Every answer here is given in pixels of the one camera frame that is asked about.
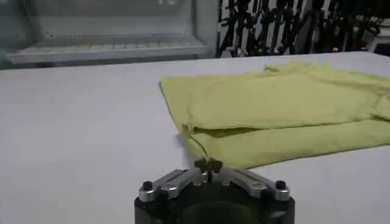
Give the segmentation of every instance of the folded towel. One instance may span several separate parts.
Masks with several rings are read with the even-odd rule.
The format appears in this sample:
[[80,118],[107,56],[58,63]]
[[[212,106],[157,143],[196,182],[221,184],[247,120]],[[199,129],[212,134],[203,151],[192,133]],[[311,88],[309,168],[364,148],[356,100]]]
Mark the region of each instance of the folded towel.
[[389,78],[291,62],[161,87],[188,148],[234,168],[390,144]]

